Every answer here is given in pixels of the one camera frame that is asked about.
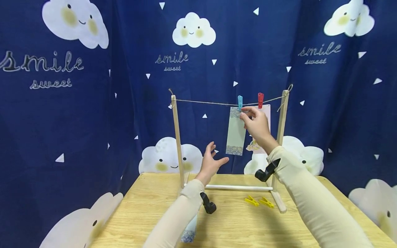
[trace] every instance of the navy blue curtain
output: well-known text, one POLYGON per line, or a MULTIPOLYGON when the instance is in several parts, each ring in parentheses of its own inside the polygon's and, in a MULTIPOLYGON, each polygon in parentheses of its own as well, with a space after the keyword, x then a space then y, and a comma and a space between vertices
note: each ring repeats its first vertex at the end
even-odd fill
MULTIPOLYGON (((285 135, 324 151, 321 175, 347 196, 371 179, 397 184, 394 1, 0 7, 0 248, 88 246, 144 149, 175 137, 169 88, 181 100, 237 104, 293 84, 285 135), (89 217, 72 223, 80 214, 89 217)), ((225 154, 229 107, 177 104, 186 151, 215 141, 230 157, 219 173, 244 173, 252 138, 242 156, 225 154)), ((276 135, 280 99, 269 104, 276 135)))

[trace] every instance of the string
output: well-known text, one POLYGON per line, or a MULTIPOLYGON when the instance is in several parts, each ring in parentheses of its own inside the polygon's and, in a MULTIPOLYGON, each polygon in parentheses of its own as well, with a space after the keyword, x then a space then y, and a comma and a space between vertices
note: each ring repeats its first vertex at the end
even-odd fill
MULTIPOLYGON (((287 89, 288 92, 287 92, 285 95, 282 95, 282 96, 279 96, 279 97, 276 97, 276 98, 273 98, 273 99, 270 99, 270 100, 267 100, 267 101, 263 101, 263 103, 265 103, 265 102, 271 102, 271 101, 274 101, 274 100, 277 100, 277 99, 280 99, 280 98, 283 98, 283 97, 288 96, 289 93, 291 92, 292 88, 293 88, 293 84, 291 84, 291 85, 288 87, 288 89, 287 89)), ((195 102, 195 103, 204 103, 204 104, 217 104, 217 105, 224 105, 224 106, 238 106, 238 104, 228 104, 228 103, 220 103, 220 102, 201 102, 201 101, 191 101, 191 100, 181 100, 181 99, 176 99, 176 101, 181 101, 181 102, 195 102)), ((258 103, 259 103, 259 102, 248 103, 248 104, 243 104, 243 106, 257 105, 258 103)))

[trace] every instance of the black clip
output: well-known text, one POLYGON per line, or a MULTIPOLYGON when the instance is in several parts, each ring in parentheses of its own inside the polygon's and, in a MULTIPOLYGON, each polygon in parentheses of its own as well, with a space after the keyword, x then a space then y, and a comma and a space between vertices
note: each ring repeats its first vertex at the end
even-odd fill
POLYGON ((200 193, 201 199, 202 199, 202 204, 204 205, 205 212, 212 214, 216 210, 216 205, 213 202, 210 202, 210 199, 208 196, 204 193, 200 193))
POLYGON ((266 167, 265 171, 260 170, 260 169, 257 170, 255 173, 255 177, 262 182, 266 182, 269 179, 269 177, 274 174, 274 170, 277 168, 278 164, 280 163, 280 160, 281 160, 281 158, 271 162, 266 167))

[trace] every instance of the beige sleeve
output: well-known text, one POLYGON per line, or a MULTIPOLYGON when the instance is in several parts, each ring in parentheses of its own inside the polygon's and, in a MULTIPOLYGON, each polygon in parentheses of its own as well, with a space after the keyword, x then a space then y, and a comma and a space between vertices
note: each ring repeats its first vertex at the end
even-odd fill
POLYGON ((200 210, 201 192, 204 192, 204 185, 199 180, 188 182, 149 234, 143 248, 174 248, 180 242, 186 226, 200 210))
POLYGON ((320 247, 373 248, 353 217, 295 155, 279 146, 267 159, 270 163, 279 158, 276 176, 320 247))

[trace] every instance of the clothesline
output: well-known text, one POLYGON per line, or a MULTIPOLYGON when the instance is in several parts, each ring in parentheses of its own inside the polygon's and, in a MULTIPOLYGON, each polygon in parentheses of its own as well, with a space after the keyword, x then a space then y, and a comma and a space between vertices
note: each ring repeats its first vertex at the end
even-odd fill
MULTIPOLYGON (((291 84, 291 85, 288 87, 288 89, 287 89, 287 90, 288 90, 288 94, 291 92, 292 87, 293 87, 293 84, 291 84)), ((285 97, 286 95, 284 95, 284 96, 279 96, 279 97, 276 97, 276 98, 273 98, 273 99, 270 99, 270 100, 267 100, 267 101, 263 101, 263 103, 265 103, 265 102, 271 102, 271 101, 274 101, 274 100, 283 98, 283 97, 285 97)), ((220 102, 201 102, 201 101, 181 100, 181 99, 176 99, 176 100, 177 100, 177 101, 181 101, 181 102, 196 102, 196 103, 217 104, 217 105, 225 105, 225 106, 238 106, 238 104, 228 104, 228 103, 220 103, 220 102)), ((254 102, 254 103, 243 104, 243 106, 250 106, 250 105, 257 105, 257 104, 258 104, 258 102, 254 102)))

